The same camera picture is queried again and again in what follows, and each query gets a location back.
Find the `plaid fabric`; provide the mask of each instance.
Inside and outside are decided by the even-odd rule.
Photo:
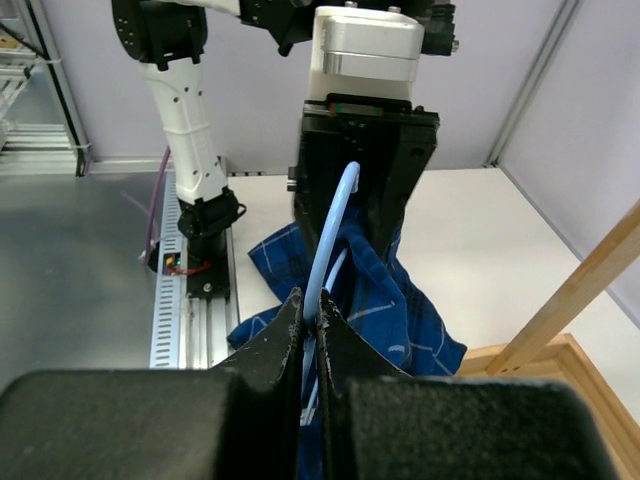
[[[385,267],[366,240],[357,217],[343,221],[330,265],[345,246],[350,255],[332,297],[351,327],[395,366],[411,375],[453,375],[466,347],[449,336],[433,304],[411,283],[396,257],[399,244],[400,231]],[[260,242],[249,256],[281,301],[293,287],[306,288],[311,262],[295,224]],[[347,298],[342,292],[352,295]],[[256,335],[279,309],[242,322],[228,337],[231,346],[238,348]]]

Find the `white table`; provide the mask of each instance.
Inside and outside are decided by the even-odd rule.
[[[248,207],[233,227],[244,319],[278,304],[246,252],[292,221],[292,197],[284,176],[234,178],[231,187]],[[498,169],[426,172],[399,259],[469,348],[511,340],[579,264]],[[567,331],[640,423],[640,329],[605,293]]]

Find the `perforated metal strip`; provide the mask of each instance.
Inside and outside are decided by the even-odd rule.
[[[156,302],[151,333],[150,368],[179,368],[181,277],[162,275],[166,254],[181,253],[183,237],[178,231],[180,205],[175,194],[176,178],[167,173],[162,211],[162,241],[158,255]]]

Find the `robotic arm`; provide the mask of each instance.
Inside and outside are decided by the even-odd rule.
[[[357,160],[356,202],[366,212],[374,249],[385,254],[436,146],[438,115],[414,109],[411,90],[421,53],[451,55],[457,46],[453,5],[112,0],[112,6],[118,37],[140,62],[173,152],[178,226],[188,240],[190,268],[224,260],[222,233],[244,212],[228,188],[202,102],[204,8],[268,30],[284,56],[295,43],[313,41],[298,164],[290,175],[296,221],[314,252],[341,173]]]

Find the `cable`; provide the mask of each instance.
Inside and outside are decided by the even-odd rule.
[[[347,258],[347,253],[349,250],[347,248],[343,249],[338,255],[336,259],[336,263],[331,267],[331,271],[329,272],[329,277],[327,277],[327,282],[324,284],[324,288],[331,293],[333,291],[333,284],[336,282],[336,278],[338,278],[338,273],[340,273],[340,269],[342,268],[342,264],[344,263],[345,258]],[[316,404],[316,400],[318,398],[318,378],[316,377],[316,381],[313,383],[313,390],[311,390],[311,396],[309,397],[309,401],[307,402],[307,410],[304,414],[304,419],[302,421],[302,425],[310,425],[313,417],[311,416],[311,407]]]
[[[151,256],[151,240],[153,237],[153,222],[156,218],[156,207],[158,206],[158,197],[160,194],[160,185],[162,185],[162,180],[164,179],[164,172],[167,169],[167,164],[169,163],[169,157],[171,156],[171,148],[167,146],[164,151],[164,155],[162,156],[162,160],[160,162],[160,168],[158,169],[158,174],[156,175],[156,183],[153,185],[153,193],[151,194],[151,203],[149,204],[149,213],[147,216],[147,229],[145,233],[144,240],[144,265],[149,263],[149,257]]]
[[[12,28],[7,27],[7,25],[5,25],[5,23],[2,22],[2,21],[0,21],[0,30],[2,30],[4,33],[9,35],[16,42],[18,42],[20,45],[22,45],[22,46],[28,48],[29,50],[31,50],[33,53],[35,53],[40,58],[43,58],[43,59],[45,59],[47,61],[51,61],[49,56],[47,54],[45,54],[44,51],[40,50],[38,47],[36,47],[36,46],[32,45],[31,43],[29,43],[28,41],[26,41],[23,36],[21,36],[18,32],[16,32]]]
[[[316,248],[316,254],[313,258],[313,264],[311,265],[311,273],[309,275],[307,291],[304,295],[304,305],[302,307],[302,319],[307,324],[309,331],[312,330],[311,326],[318,311],[318,300],[320,299],[320,292],[322,291],[322,282],[327,272],[333,246],[336,243],[336,237],[338,236],[344,211],[349,202],[349,196],[355,193],[358,188],[359,173],[360,164],[358,162],[351,162],[344,169],[340,182],[338,183],[338,188],[336,188],[336,193],[333,195],[324,227],[322,227],[322,234],[320,235],[318,248]],[[315,342],[316,340],[313,335],[310,335],[304,342],[301,395],[304,393],[304,388],[309,378],[309,371],[311,370],[311,364],[313,363],[313,355],[316,349]]]

